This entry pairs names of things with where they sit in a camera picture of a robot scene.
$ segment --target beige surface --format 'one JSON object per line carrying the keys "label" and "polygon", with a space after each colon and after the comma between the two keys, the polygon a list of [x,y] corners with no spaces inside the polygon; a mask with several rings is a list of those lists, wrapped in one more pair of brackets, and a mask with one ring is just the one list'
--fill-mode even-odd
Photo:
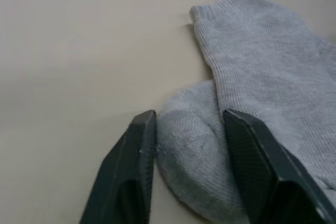
{"label": "beige surface", "polygon": [[[0,223],[76,223],[132,117],[209,79],[188,17],[216,0],[0,0]],[[336,37],[336,0],[273,0]],[[152,224],[203,223],[155,170]]]}

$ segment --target white table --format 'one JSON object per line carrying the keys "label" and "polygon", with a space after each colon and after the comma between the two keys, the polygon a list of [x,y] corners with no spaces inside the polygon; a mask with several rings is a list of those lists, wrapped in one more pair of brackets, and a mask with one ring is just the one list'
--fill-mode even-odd
{"label": "white table", "polygon": [[[0,222],[76,223],[133,116],[211,78],[192,5],[216,0],[0,0]],[[273,0],[336,38],[336,0]],[[157,168],[151,224],[205,223]]]}

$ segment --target sock cuff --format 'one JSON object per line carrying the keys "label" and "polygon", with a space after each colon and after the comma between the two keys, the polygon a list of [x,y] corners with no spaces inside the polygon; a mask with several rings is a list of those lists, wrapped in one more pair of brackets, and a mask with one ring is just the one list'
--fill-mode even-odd
{"label": "sock cuff", "polygon": [[239,0],[220,0],[216,3],[193,6],[189,15],[193,23],[200,18],[213,19],[218,13],[227,13],[234,9]]}

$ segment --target table surface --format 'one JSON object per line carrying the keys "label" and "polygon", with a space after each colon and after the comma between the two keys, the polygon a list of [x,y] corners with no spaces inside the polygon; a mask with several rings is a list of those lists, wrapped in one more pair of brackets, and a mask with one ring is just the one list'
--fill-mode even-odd
{"label": "table surface", "polygon": [[[0,222],[76,223],[131,119],[212,77],[191,6],[217,0],[0,0]],[[336,39],[336,0],[272,0]],[[155,167],[151,224],[206,223]]]}

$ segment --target sock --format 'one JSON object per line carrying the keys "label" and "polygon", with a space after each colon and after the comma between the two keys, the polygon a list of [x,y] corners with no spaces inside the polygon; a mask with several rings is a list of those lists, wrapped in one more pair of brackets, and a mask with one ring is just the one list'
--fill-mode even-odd
{"label": "sock", "polygon": [[219,134],[230,108],[263,120],[336,204],[336,47],[268,0],[221,0],[190,15],[215,85],[182,91],[160,113],[159,165],[169,186],[214,222],[248,223]]}

